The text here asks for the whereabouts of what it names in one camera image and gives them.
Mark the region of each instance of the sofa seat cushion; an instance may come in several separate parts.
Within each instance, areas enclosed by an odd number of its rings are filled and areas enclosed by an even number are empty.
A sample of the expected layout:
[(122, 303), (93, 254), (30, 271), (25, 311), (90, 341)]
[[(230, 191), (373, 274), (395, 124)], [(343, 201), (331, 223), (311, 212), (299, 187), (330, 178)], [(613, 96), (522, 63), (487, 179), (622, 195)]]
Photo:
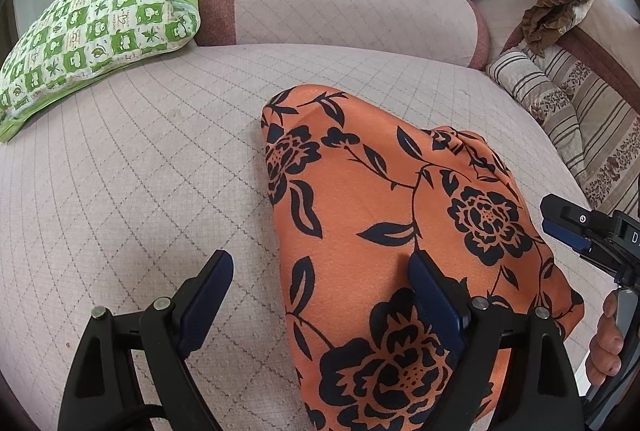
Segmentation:
[[(355, 48), (190, 44), (114, 73), (0, 146), (0, 370), (42, 431), (56, 428), (91, 308), (142, 309), (215, 249), (234, 257), (236, 275), (188, 360), (196, 383), (223, 429), (307, 429), (260, 135), (265, 103), (302, 82), (340, 88), (414, 126), (482, 134), (513, 171), (539, 232), (545, 194), (586, 205), (535, 120), (475, 70)], [(568, 341), (577, 365), (610, 283), (545, 239), (587, 303)], [(136, 362), (153, 401), (145, 362)]]
[(199, 0), (201, 46), (351, 46), (483, 69), (484, 20), (468, 0)]

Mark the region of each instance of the silver bolt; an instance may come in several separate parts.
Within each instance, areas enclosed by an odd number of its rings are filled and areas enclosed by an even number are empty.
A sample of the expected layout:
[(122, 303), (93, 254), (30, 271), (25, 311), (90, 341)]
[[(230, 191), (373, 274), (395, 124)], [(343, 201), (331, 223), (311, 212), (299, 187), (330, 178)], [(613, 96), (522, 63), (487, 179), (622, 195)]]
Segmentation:
[(536, 316), (540, 319), (549, 319), (550, 315), (551, 314), (549, 313), (549, 310), (547, 310), (543, 306), (539, 306), (536, 308)]
[(474, 297), (471, 300), (471, 305), (473, 305), (478, 310), (487, 310), (489, 308), (489, 302), (484, 297)]
[(156, 310), (166, 310), (169, 306), (171, 306), (171, 300), (168, 297), (159, 297), (154, 301)]
[(95, 306), (91, 310), (91, 317), (94, 319), (102, 319), (107, 315), (107, 309), (104, 306)]

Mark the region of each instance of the human hand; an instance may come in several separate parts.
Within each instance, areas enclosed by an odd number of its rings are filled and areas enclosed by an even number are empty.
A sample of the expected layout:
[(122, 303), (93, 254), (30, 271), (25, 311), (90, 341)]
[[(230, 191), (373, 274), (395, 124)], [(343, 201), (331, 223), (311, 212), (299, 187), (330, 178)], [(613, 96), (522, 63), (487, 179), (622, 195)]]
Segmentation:
[(587, 378), (591, 384), (600, 386), (607, 376), (614, 376), (620, 371), (618, 354), (624, 345), (622, 333), (616, 326), (614, 315), (618, 308), (616, 293), (611, 292), (602, 305), (602, 316), (598, 321), (598, 332), (589, 343), (587, 357)]

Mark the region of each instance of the orange floral pillow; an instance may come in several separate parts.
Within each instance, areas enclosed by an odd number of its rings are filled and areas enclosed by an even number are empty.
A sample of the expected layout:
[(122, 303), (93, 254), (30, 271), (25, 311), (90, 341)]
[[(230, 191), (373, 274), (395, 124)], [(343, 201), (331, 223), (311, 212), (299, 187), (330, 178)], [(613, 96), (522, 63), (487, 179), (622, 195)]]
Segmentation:
[[(316, 429), (419, 429), (456, 367), (418, 306), (409, 255), (427, 251), (471, 296), (584, 315), (510, 171), (486, 141), (418, 130), (345, 92), (285, 90), (263, 109), (287, 332)], [(498, 355), (479, 414), (502, 388)]]

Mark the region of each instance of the green checkered pillow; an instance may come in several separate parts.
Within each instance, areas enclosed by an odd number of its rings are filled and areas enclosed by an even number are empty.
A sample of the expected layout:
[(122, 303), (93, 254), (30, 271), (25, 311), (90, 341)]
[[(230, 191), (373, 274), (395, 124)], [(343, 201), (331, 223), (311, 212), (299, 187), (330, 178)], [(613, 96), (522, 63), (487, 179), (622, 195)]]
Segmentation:
[(56, 0), (0, 70), (0, 142), (47, 104), (115, 69), (179, 49), (199, 27), (197, 0)]

